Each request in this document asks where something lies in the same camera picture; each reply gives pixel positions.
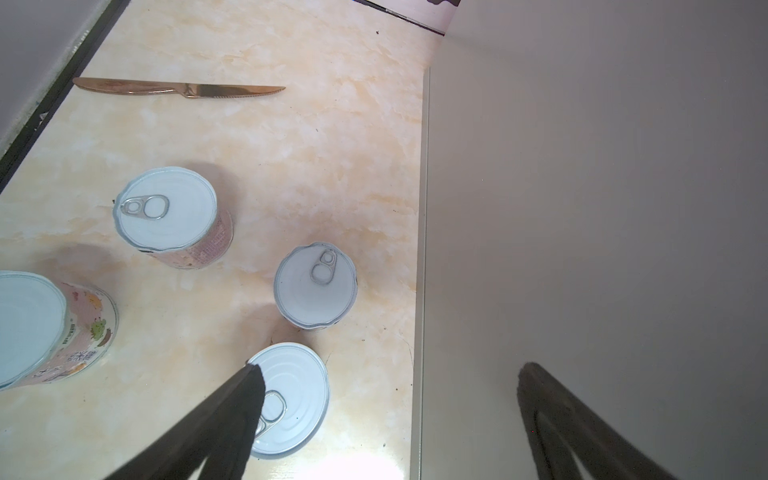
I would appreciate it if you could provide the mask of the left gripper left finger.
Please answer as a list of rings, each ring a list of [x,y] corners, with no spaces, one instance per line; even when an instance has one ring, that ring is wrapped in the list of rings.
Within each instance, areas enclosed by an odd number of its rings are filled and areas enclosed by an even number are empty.
[[[111,479],[240,479],[265,401],[261,368],[248,363]]]

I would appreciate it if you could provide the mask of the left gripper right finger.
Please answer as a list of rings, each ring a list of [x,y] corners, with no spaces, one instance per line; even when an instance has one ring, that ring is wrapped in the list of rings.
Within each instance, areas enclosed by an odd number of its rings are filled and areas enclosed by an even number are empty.
[[[671,479],[546,369],[526,363],[517,401],[540,479]]]

